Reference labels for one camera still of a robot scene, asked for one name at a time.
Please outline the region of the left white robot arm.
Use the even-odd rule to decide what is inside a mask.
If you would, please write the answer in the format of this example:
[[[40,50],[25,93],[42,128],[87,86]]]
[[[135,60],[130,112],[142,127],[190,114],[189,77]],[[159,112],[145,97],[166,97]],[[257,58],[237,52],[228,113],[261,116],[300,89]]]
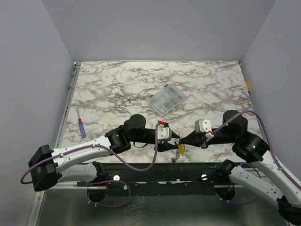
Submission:
[[[65,181],[89,181],[98,186],[103,182],[104,174],[93,164],[83,168],[80,164],[123,153],[134,143],[154,144],[155,153],[177,148],[169,141],[179,138],[179,135],[170,129],[168,123],[159,121],[157,129],[145,126],[145,117],[134,114],[119,127],[90,142],[55,149],[49,145],[40,146],[28,162],[34,191],[45,191]]]

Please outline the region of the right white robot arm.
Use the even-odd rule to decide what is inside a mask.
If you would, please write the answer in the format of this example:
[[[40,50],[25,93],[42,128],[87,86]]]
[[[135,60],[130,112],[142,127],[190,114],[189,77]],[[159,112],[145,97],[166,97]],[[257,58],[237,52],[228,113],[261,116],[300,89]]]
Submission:
[[[228,110],[223,124],[212,128],[209,120],[195,121],[192,133],[179,140],[182,145],[208,148],[210,145],[233,144],[233,152],[252,167],[259,169],[269,182],[249,174],[238,164],[225,160],[216,170],[221,184],[229,181],[241,185],[275,206],[289,223],[301,224],[301,182],[276,157],[269,139],[263,140],[247,130],[248,120],[242,112]]]

